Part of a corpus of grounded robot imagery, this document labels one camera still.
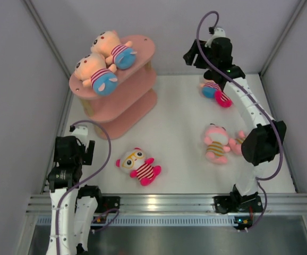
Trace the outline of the black-haired boy doll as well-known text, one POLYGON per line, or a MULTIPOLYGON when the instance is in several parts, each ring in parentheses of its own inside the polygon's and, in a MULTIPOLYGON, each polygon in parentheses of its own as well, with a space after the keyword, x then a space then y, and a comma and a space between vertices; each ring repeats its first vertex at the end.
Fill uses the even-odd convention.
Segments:
POLYGON ((220 86, 213 80, 200 83, 201 93, 204 97, 214 99, 217 92, 221 92, 220 86))

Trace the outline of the peach pig toy blue shorts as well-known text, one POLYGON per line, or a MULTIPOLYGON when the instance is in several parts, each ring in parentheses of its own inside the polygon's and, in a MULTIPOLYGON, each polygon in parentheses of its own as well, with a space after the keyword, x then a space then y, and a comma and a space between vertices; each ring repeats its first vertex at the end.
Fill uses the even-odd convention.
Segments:
POLYGON ((132 46, 132 41, 122 43, 117 32, 112 30, 97 36, 90 49, 92 53, 101 54, 107 65, 115 64, 118 69, 126 70, 137 59, 137 51, 132 46))

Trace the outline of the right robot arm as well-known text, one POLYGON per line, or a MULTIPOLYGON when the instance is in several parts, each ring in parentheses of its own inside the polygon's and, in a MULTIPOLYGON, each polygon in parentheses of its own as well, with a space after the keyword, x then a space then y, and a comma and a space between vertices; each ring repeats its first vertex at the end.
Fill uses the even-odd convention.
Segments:
POLYGON ((267 180, 262 173, 269 162, 276 155, 283 155, 285 122, 275 121, 260 105, 249 88, 244 72, 233 64, 229 38, 213 36, 208 41, 196 39, 183 59, 186 65, 206 70, 204 81, 200 84, 201 94, 223 108, 235 106, 248 128, 247 132, 238 131, 235 137, 230 137, 224 127, 211 123, 204 133, 206 157, 211 162, 226 163, 226 153, 231 151, 251 164, 239 170, 228 195, 214 198, 215 211, 221 214, 262 212, 259 182, 267 180))

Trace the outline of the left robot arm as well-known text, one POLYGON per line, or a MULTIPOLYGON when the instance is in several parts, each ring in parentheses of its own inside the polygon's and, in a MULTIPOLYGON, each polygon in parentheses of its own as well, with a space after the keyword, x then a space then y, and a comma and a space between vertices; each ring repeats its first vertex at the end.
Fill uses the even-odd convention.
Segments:
POLYGON ((95 142, 73 132, 55 141, 55 166, 48 174, 52 221, 47 254, 87 254, 95 212, 104 200, 97 186, 80 184, 82 167, 91 165, 95 142))

